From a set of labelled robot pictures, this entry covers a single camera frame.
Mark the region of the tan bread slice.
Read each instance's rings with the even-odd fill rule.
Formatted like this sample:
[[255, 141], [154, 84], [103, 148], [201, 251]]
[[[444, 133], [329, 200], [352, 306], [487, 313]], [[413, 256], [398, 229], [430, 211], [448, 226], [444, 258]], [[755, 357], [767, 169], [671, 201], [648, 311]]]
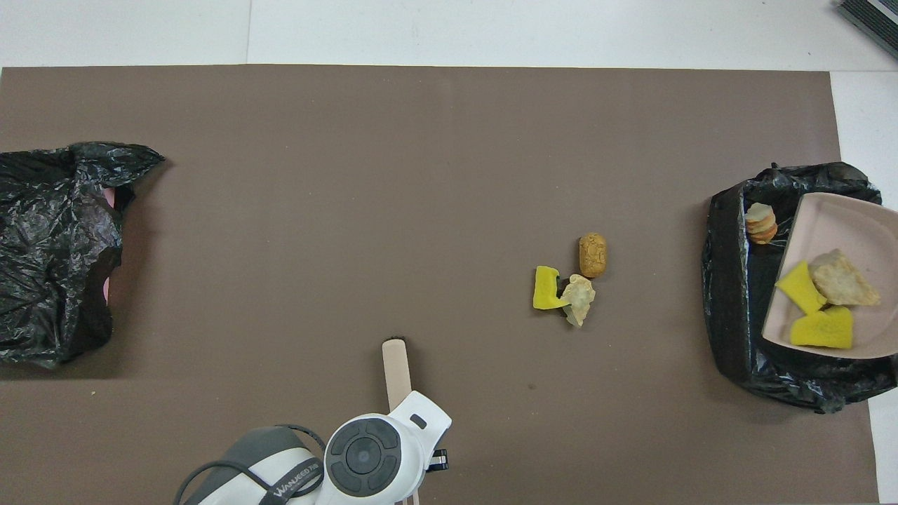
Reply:
[[840, 249], [814, 258], [809, 271], [815, 287], [829, 304], [872, 307], [881, 303], [880, 293]]

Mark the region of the large yellow sponge piece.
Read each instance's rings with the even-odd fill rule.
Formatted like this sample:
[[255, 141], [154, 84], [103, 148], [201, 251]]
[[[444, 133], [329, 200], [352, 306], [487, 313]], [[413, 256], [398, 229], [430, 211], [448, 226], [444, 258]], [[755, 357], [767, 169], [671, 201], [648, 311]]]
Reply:
[[801, 347], [851, 349], [853, 324], [850, 308], [829, 307], [796, 320], [790, 328], [789, 342]]

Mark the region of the yellow sponge with green pad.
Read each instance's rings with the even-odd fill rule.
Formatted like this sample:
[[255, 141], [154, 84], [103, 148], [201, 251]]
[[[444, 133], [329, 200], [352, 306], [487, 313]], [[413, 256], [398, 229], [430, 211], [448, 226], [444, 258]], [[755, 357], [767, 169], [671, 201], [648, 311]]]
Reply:
[[558, 294], [559, 271], [553, 267], [539, 265], [535, 268], [535, 288], [532, 294], [532, 306], [536, 310], [553, 310], [570, 306]]

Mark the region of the round tan bread bun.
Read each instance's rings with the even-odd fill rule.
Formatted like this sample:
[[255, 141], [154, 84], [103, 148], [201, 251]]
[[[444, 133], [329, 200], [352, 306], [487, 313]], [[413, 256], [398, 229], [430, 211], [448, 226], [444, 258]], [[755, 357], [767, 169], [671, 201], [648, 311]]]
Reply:
[[745, 231], [754, 244], [772, 242], [777, 233], [777, 218], [773, 207], [763, 203], [753, 203], [744, 214]]

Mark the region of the small yellow sponge piece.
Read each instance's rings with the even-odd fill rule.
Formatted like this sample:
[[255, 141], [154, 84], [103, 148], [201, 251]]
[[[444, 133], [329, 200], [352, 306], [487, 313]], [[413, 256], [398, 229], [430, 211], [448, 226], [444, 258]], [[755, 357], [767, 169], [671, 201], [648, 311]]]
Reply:
[[776, 283], [779, 288], [804, 314], [819, 312], [829, 301], [812, 281], [808, 262], [801, 261]]

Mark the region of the brown fried croquette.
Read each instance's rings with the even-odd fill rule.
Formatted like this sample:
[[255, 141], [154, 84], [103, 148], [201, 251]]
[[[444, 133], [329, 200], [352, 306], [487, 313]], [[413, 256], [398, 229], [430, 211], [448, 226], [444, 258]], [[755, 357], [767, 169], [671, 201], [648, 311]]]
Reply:
[[579, 240], [579, 270], [587, 278], [599, 278], [608, 266], [608, 243], [602, 234], [591, 232]]

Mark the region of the beige hand brush black bristles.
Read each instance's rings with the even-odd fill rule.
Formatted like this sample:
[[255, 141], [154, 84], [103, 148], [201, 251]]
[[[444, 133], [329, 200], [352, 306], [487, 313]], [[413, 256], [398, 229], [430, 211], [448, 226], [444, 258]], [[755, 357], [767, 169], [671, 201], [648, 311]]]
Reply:
[[405, 459], [402, 463], [400, 477], [406, 483], [410, 494], [396, 505], [420, 505], [418, 497], [418, 487], [422, 478], [419, 465], [420, 444], [413, 437], [418, 428], [410, 419], [411, 412], [408, 406], [403, 404], [413, 392], [406, 339], [402, 336], [386, 339], [382, 343], [382, 361], [384, 361], [384, 379], [390, 415], [394, 415], [395, 410], [399, 411], [396, 419], [402, 427], [402, 454], [408, 457], [408, 460]]

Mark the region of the beige plastic dustpan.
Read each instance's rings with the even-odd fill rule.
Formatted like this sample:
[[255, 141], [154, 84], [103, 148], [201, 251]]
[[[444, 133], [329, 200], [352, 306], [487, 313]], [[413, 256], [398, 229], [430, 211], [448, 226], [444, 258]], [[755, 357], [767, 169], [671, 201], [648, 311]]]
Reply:
[[825, 357], [876, 359], [898, 354], [898, 212], [834, 193], [802, 195], [776, 277], [834, 249], [841, 250], [880, 293], [878, 306], [851, 310], [851, 349], [792, 345], [790, 328], [803, 312], [779, 288], [773, 288], [761, 336], [779, 347]]

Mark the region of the dark ribbed floor mat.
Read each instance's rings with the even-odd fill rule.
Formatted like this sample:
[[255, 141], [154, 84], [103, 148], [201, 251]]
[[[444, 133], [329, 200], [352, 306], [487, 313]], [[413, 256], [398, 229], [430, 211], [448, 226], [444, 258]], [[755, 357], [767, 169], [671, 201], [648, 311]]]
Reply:
[[835, 9], [898, 60], [898, 0], [839, 0]]

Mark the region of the pink bin with black bag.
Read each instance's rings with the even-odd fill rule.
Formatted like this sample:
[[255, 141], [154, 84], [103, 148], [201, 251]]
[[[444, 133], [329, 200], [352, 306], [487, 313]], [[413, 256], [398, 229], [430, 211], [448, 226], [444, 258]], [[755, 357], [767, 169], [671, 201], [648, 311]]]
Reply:
[[124, 210], [164, 160], [118, 142], [0, 152], [0, 364], [56, 368], [112, 338]]

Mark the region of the brown table mat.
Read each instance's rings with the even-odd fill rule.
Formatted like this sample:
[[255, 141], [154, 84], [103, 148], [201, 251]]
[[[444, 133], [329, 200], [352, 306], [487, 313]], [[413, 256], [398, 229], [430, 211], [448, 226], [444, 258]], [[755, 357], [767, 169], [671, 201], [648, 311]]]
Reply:
[[[6, 68], [0, 152], [167, 158], [135, 186], [115, 333], [0, 365], [0, 505], [170, 504], [249, 429], [328, 437], [387, 410], [381, 345], [452, 417], [431, 505], [878, 499], [866, 405], [836, 415], [716, 371], [709, 199], [840, 159], [824, 72]], [[535, 268], [608, 243], [582, 328]]]

